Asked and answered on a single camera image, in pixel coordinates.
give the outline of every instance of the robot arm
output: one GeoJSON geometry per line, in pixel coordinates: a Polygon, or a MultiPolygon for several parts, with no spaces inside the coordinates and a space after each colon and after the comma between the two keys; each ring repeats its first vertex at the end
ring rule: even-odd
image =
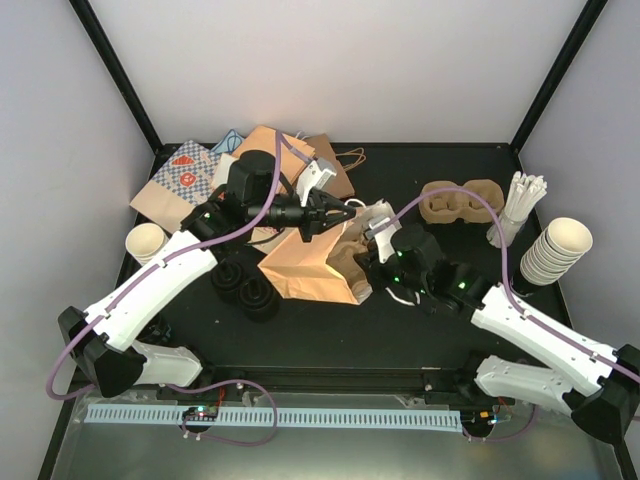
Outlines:
{"type": "MultiPolygon", "coordinates": [[[[187,348],[148,345],[136,338],[187,285],[249,240],[251,232],[235,241],[210,249],[196,248],[172,261],[164,261],[173,252],[236,231],[258,215],[272,182],[273,157],[260,151],[246,152],[231,164],[228,172],[226,188],[194,208],[183,220],[181,231],[148,264],[84,311],[69,307],[59,316],[67,344],[89,322],[104,317],[72,353],[103,396],[119,395],[138,384],[184,387],[201,373],[200,360],[187,348]]],[[[304,203],[294,192],[278,194],[259,225],[298,227],[303,240],[310,241],[313,235],[353,218],[353,207],[319,190],[333,176],[331,172],[335,175],[328,162],[325,164],[321,159],[311,162],[298,182],[304,203]]]]}
{"type": "MultiPolygon", "coordinates": [[[[388,219],[375,219],[374,231],[388,219]]],[[[375,235],[375,249],[356,258],[374,287],[402,285],[420,292],[458,318],[509,340],[551,368],[514,364],[495,356],[476,371],[475,383],[485,394],[517,398],[570,415],[590,435],[617,443],[640,404],[640,386],[596,361],[554,333],[568,337],[598,356],[631,371],[640,371],[640,350],[616,350],[581,335],[516,299],[521,315],[503,285],[492,285],[475,268],[446,260],[435,238],[419,225],[392,225],[375,235]],[[525,317],[534,316],[534,323],[525,317]]]]}

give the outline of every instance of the open paper bag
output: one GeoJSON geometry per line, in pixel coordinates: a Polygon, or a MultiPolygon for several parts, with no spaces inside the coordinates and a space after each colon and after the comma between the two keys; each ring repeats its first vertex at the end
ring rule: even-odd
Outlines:
{"type": "Polygon", "coordinates": [[[371,295],[371,286],[355,295],[345,277],[327,265],[327,259],[339,242],[361,242],[369,220],[380,215],[393,217],[391,205],[379,201],[359,208],[356,218],[316,235],[309,243],[296,230],[258,266],[283,298],[360,305],[371,295]]]}

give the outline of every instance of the white perforated rail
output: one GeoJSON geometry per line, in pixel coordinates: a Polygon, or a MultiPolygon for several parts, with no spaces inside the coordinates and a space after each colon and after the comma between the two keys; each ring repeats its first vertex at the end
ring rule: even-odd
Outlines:
{"type": "MultiPolygon", "coordinates": [[[[179,425],[187,406],[90,405],[85,423],[179,425]]],[[[222,407],[215,422],[194,420],[188,425],[270,427],[270,408],[222,407]]],[[[367,410],[329,408],[279,408],[279,427],[438,430],[461,432],[460,413],[442,410],[367,410]]]]}

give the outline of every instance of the white wall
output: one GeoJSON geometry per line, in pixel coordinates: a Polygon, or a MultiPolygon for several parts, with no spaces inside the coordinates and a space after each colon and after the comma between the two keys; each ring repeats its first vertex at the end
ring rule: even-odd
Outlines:
{"type": "Polygon", "coordinates": [[[152,154],[67,1],[2,7],[0,476],[21,480],[61,406],[44,392],[57,316],[113,288],[152,154]]]}
{"type": "MultiPolygon", "coordinates": [[[[561,281],[575,327],[637,347],[639,79],[640,3],[609,2],[522,152],[549,181],[542,220],[571,216],[593,231],[593,250],[561,281]]],[[[640,471],[640,424],[626,439],[640,471]]]]}
{"type": "Polygon", "coordinates": [[[585,0],[92,0],[164,141],[508,142],[585,0]]]}

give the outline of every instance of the red logo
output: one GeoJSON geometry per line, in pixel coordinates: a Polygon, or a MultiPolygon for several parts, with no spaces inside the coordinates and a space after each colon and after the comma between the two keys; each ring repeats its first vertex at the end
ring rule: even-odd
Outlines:
{"type": "Polygon", "coordinates": [[[186,173],[183,173],[182,176],[180,177],[180,183],[185,187],[190,187],[191,185],[196,183],[197,179],[198,177],[196,177],[193,173],[186,172],[186,173]]]}
{"type": "Polygon", "coordinates": [[[187,155],[182,155],[171,162],[171,165],[193,165],[194,163],[196,162],[193,158],[187,155]]]}

